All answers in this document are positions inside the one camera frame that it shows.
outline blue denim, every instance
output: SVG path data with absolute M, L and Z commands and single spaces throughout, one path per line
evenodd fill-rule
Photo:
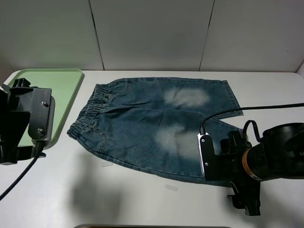
M 208 115 L 239 104 L 227 81 L 188 78 L 123 78 L 95 86 L 67 134 L 104 160 L 161 177 L 212 185 L 200 170 L 197 134 Z M 219 119 L 206 130 L 220 153 L 220 140 L 239 130 Z

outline faded denim patch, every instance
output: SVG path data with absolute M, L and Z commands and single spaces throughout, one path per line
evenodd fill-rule
M 200 171 L 197 134 L 208 115 L 238 108 L 227 81 L 188 78 L 123 78 L 96 85 L 68 135 L 104 160 L 161 177 L 212 185 Z M 219 141 L 238 128 L 210 119 L 207 132 Z

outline robotic arm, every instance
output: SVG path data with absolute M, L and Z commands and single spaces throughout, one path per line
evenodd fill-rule
M 258 145 L 247 140 L 252 123 Z M 304 179 L 304 124 L 289 123 L 264 131 L 260 138 L 256 122 L 246 122 L 242 132 L 231 131 L 220 142 L 215 155 L 212 138 L 203 129 L 198 135 L 202 173 L 207 181 L 229 180 L 235 195 L 228 195 L 246 215 L 260 215 L 260 182 L 277 179 Z

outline black cable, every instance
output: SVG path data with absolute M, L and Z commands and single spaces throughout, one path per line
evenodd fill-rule
M 256 137 L 256 140 L 258 142 L 261 142 L 261 137 L 260 137 L 260 134 L 258 133 L 258 128 L 257 128 L 257 124 L 254 120 L 248 120 L 244 127 L 243 127 L 243 139 L 246 139 L 247 137 L 247 128 L 249 126 L 249 124 L 252 124 L 252 127 L 253 127 L 253 131 L 255 133 L 255 137 Z
M 256 110 L 256 109 L 275 109 L 275 108 L 295 108 L 295 107 L 304 107 L 304 103 L 297 103 L 297 104 L 283 104 L 283 105 L 271 105 L 271 106 L 257 106 L 257 107 L 243 107 L 243 108 L 233 108 L 233 109 L 228 109 L 225 111 L 221 111 L 215 114 L 212 114 L 208 117 L 206 117 L 200 125 L 200 134 L 206 134 L 205 128 L 204 128 L 204 123 L 212 118 L 215 117 L 217 115 L 222 115 L 224 113 L 231 113 L 231 112 L 235 112 L 235 111 L 241 111 L 241 110 Z
M 31 161 L 31 163 L 25 168 L 25 170 L 18 176 L 18 178 L 0 195 L 0 201 L 19 183 L 19 181 L 27 174 L 30 168 L 35 164 L 37 159 L 40 156 L 40 153 L 43 150 L 43 142 L 37 142 L 35 150 L 36 150 L 36 156 Z

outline seam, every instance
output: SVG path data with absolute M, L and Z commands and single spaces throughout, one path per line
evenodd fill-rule
M 230 100 L 230 103 L 231 103 L 232 107 L 233 108 L 238 108 L 239 107 L 238 101 L 237 101 L 236 97 L 234 96 L 234 94 L 232 92 L 232 89 L 229 86 L 228 82 L 224 81 L 223 85 L 224 85 L 224 88 L 225 88 L 225 90 L 226 90 L 226 92 L 228 94 L 228 98 Z
M 78 138 L 80 135 L 82 135 L 81 132 L 84 131 L 93 122 L 93 120 L 94 120 L 94 118 L 91 119 L 90 122 L 85 127 L 81 128 L 81 130 L 78 131 L 76 138 Z
M 98 130 L 97 130 L 96 128 L 94 128 L 92 125 L 90 125 L 89 127 L 91 127 L 92 129 L 94 129 L 95 131 L 97 131 L 97 132 L 102 136 L 102 138 L 103 138 L 104 141 L 103 141 L 103 143 L 99 146 L 99 148 L 98 148 L 98 150 L 97 150 L 97 152 L 102 152 L 102 150 L 103 150 L 105 144 L 108 142 L 107 137 L 105 136 L 104 133 L 98 131 Z
M 198 78 L 198 79 L 194 79 L 194 78 L 182 78 L 182 77 L 155 77 L 155 78 L 151 78 L 151 77 L 136 77 L 136 78 L 121 78 L 121 79 L 117 79 L 114 80 L 108 84 L 106 84 L 108 87 L 112 87 L 115 86 L 118 83 L 121 82 L 136 82 L 136 81 L 154 81 L 154 80 L 175 80 L 175 81 L 182 81 L 182 82 L 205 82 L 205 83 L 218 83 L 218 82 L 222 82 L 221 80 L 211 80 L 211 79 L 203 79 L 203 78 Z
M 235 105 L 232 103 L 231 98 L 230 98 L 230 93 L 229 91 L 227 91 L 227 88 L 225 86 L 224 83 L 222 83 L 224 90 L 226 91 L 226 95 L 228 97 L 229 103 L 231 104 L 232 108 L 235 108 Z M 231 112 L 231 113 L 227 113 L 227 114 L 223 114 L 223 115 L 219 115 L 219 116 L 226 116 L 226 115 L 231 115 L 231 114 L 235 114 L 237 111 Z
M 99 116 L 100 114 L 102 114 L 101 112 L 102 112 L 102 110 L 104 109 L 105 107 L 104 107 L 104 104 L 102 104 L 101 106 L 100 106 L 100 110 L 99 110 L 99 114 L 97 115 L 97 116 Z
M 127 82 L 127 87 L 126 87 L 126 89 L 125 89 L 125 92 L 128 92 L 129 86 L 130 86 L 130 82 Z
M 89 146 L 85 143 L 85 141 L 83 141 L 80 137 L 77 138 L 77 141 L 81 141 L 84 145 L 86 145 L 87 148 L 85 147 L 85 149 L 86 149 L 87 151 L 96 153 L 96 152 L 95 152 L 91 147 L 89 147 Z

